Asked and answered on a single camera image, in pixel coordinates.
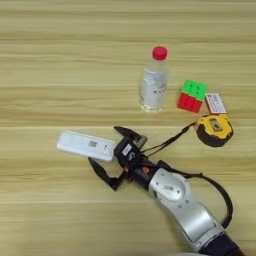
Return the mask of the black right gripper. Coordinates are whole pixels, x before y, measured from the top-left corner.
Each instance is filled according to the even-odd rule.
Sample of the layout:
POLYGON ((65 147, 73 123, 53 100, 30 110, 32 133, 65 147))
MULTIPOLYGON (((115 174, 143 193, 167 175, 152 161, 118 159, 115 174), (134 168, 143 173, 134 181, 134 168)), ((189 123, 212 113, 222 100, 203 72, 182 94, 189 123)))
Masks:
MULTIPOLYGON (((131 139, 139 149, 141 149, 148 140, 145 135, 140 135, 129 128, 115 126, 114 129, 123 137, 131 139)), ((130 181, 138 183, 145 190, 148 190, 153 176, 159 169, 157 164, 154 164, 146 157, 141 157, 133 159, 129 164, 126 164, 119 177, 110 177, 105 169, 94 159, 89 158, 89 163, 97 176, 107 185, 109 185, 114 191, 118 189, 120 184, 126 178, 128 178, 130 181)))

